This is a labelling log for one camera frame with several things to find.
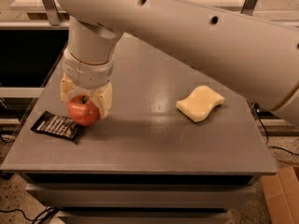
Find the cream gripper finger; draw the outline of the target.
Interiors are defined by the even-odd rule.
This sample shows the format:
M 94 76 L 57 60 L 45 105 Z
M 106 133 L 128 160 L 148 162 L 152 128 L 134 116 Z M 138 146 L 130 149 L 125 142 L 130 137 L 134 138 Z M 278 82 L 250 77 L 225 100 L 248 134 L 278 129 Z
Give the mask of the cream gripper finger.
M 77 94 L 78 94 L 78 85 L 74 83 L 66 74 L 63 74 L 63 77 L 60 82 L 61 100 L 65 103 L 68 103 Z
M 99 109 L 100 119 L 105 119 L 112 107 L 112 84 L 108 82 L 104 86 L 90 92 L 93 103 Z

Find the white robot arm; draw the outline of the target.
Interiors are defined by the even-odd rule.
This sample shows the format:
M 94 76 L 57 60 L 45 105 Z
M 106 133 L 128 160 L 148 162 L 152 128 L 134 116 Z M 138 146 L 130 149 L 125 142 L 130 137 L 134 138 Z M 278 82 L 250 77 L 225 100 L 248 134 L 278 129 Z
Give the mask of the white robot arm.
M 299 31 L 184 0 L 57 0 L 69 14 L 66 76 L 87 90 L 108 83 L 122 34 L 299 124 Z

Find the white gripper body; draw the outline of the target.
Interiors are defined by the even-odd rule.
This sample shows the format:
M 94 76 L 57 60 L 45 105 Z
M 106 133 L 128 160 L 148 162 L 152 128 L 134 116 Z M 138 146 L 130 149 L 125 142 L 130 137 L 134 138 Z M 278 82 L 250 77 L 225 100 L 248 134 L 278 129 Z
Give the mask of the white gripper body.
M 95 90 L 105 86 L 113 72 L 114 58 L 104 64 L 86 64 L 77 60 L 66 49 L 63 56 L 62 68 L 64 74 L 75 85 L 86 90 Z

